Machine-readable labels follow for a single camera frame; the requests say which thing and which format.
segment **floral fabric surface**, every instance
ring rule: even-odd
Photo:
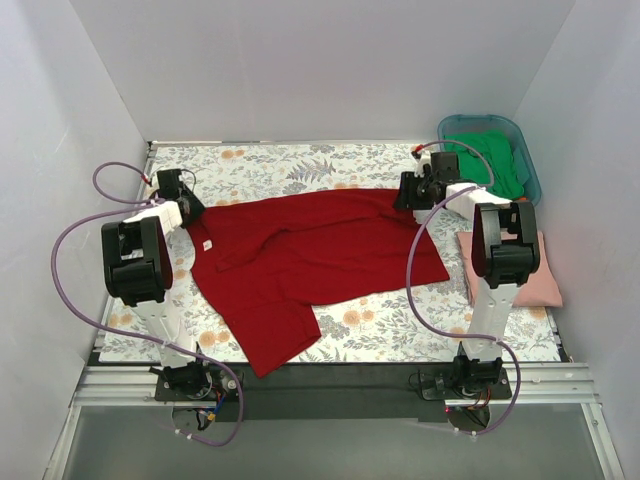
[[[411,170],[410,145],[245,145],[160,147],[152,171],[185,168],[195,173],[195,194],[205,206],[229,205],[270,197],[339,188],[397,188],[400,173]],[[191,185],[192,177],[184,174]],[[471,223],[452,212],[440,213],[429,232],[451,280],[413,288],[423,316],[440,329],[466,332],[471,320],[458,231]],[[188,233],[168,240],[174,265],[172,299],[186,327],[206,355],[221,361],[246,361],[242,349],[191,278],[194,249]],[[314,307],[322,338],[292,362],[450,361],[458,342],[434,335],[414,318],[403,290]],[[109,325],[145,332],[140,319],[120,300]],[[559,361],[544,308],[515,308],[506,342],[523,361]],[[158,361],[155,345],[108,333],[100,360]]]

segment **green cloth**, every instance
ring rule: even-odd
[[[496,180],[493,187],[488,189],[490,193],[510,200],[524,196],[524,187],[518,182],[511,145],[504,133],[488,130],[483,133],[447,135],[444,138],[466,143],[487,159]],[[458,154],[461,178],[479,184],[489,183],[487,168],[473,153],[460,145],[453,144],[445,144],[445,150]]]

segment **plastic container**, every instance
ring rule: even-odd
[[[522,131],[511,120],[500,115],[451,115],[438,125],[438,139],[444,140],[446,136],[458,133],[482,133],[487,130],[499,130],[509,139],[518,182],[524,186],[525,197],[537,205],[542,195],[538,175]]]

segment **white wall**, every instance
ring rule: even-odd
[[[0,478],[40,479],[94,332],[57,297],[49,255],[72,221],[107,209],[91,173],[107,160],[141,165],[145,143],[68,0],[5,0],[0,15]],[[132,197],[113,172],[105,187]],[[98,315],[99,226],[69,238],[69,293]]]
[[[71,0],[147,140],[407,139],[511,116],[574,0]]]
[[[640,5],[578,0],[516,122],[543,188],[538,218],[627,478],[640,478]]]

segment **pink towel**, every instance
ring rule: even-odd
[[[478,276],[471,264],[471,232],[458,232],[456,235],[458,236],[458,242],[460,242],[464,273],[469,287],[469,303],[473,306],[478,291]],[[509,234],[503,233],[502,238],[509,238]],[[558,284],[553,278],[547,263],[542,232],[538,232],[538,242],[540,243],[540,268],[536,273],[529,276],[529,281],[520,289],[513,303],[514,307],[562,306],[562,296],[560,295]]]

